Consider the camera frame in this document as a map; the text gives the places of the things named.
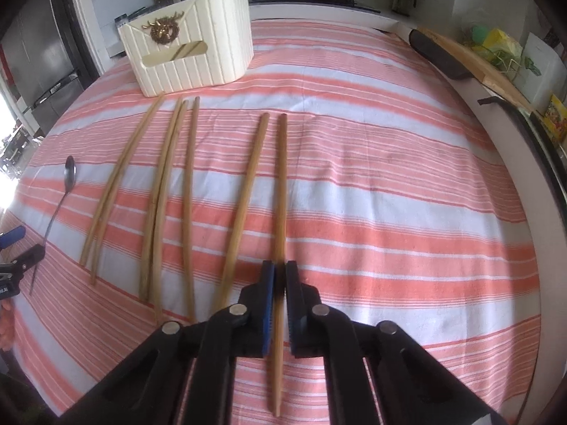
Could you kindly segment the person left hand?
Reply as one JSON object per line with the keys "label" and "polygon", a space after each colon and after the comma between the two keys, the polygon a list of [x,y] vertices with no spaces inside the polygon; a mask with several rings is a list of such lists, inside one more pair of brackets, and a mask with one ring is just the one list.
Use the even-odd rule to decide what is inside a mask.
{"label": "person left hand", "polygon": [[1,301],[0,313],[0,349],[10,351],[15,340],[15,309],[12,299]]}

